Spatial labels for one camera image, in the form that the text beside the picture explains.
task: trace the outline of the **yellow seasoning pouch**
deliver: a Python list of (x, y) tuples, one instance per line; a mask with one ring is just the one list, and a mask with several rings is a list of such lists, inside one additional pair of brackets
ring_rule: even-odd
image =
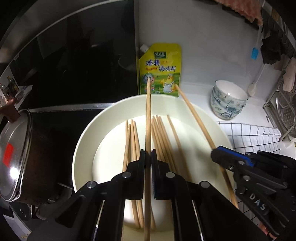
[(179, 96), (175, 85), (180, 84), (181, 47), (178, 44), (157, 43), (140, 58), (140, 94), (151, 93)]

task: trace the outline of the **stainless steel lid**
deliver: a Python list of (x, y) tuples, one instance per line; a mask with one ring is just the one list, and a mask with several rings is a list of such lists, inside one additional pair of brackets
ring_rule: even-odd
[(8, 202), (20, 196), (23, 170), (32, 132), (32, 117), (27, 110), (8, 122), (0, 134), (0, 194)]

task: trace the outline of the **pot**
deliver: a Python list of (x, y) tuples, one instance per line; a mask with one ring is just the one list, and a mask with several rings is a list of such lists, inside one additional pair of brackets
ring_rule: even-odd
[(8, 202), (38, 205), (55, 190), (57, 168), (53, 141), (16, 99), (0, 108), (8, 123), (0, 134), (0, 195)]

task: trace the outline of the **pink towel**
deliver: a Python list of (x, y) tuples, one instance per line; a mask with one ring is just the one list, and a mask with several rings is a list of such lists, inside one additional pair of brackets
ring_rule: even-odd
[(295, 74), (296, 74), (296, 59), (294, 57), (291, 58), (290, 63), (286, 68), (286, 73), (284, 74), (284, 91), (291, 92), (295, 82)]
[(263, 24), (261, 5), (257, 0), (215, 0), (218, 3), (230, 7), (232, 10), (244, 16), (251, 23), (257, 19), (258, 25)]

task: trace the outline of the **pot handle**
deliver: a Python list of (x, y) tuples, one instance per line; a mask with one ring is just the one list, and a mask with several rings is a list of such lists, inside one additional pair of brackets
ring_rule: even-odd
[(13, 98), (9, 100), (5, 106), (0, 108), (0, 114), (6, 116), (8, 121), (11, 123), (15, 122), (20, 117), (19, 112), (15, 108), (15, 103), (18, 103), (18, 100)]

